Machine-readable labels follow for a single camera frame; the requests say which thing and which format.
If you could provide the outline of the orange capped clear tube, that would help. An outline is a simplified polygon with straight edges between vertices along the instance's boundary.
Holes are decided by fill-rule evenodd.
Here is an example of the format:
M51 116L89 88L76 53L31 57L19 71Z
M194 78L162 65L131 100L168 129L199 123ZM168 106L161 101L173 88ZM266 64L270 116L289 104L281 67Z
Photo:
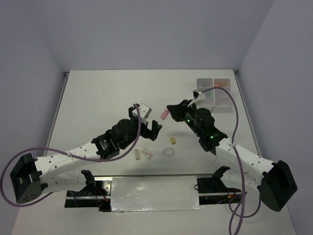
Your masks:
M222 88L224 88L224 87L230 87L230 85L228 83L216 83L215 87L222 87Z

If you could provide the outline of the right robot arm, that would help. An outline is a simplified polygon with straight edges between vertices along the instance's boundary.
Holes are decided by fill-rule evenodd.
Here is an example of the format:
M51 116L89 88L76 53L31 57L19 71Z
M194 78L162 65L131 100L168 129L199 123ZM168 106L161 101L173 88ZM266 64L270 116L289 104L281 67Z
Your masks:
M271 210L279 212L297 191L297 185L289 165L279 160L273 162L262 158L231 139L215 127L211 112L197 108L191 100L183 100L167 109L176 122L185 122L199 138L200 146L227 163L215 173L213 188L240 188L242 174L246 175L246 191L258 195Z

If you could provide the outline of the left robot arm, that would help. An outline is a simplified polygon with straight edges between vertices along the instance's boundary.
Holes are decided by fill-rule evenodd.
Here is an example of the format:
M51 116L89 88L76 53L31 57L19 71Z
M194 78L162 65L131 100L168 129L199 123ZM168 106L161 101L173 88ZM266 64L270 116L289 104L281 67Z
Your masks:
M18 207L33 205L42 194L73 190L91 195L96 189L92 173L74 170L88 164L114 162L128 155L140 137L155 141L162 126L155 120L148 128L151 108L136 104L129 108L129 117L121 119L104 134L68 151L50 149L51 155L34 158L33 148L15 156L18 161L10 179Z

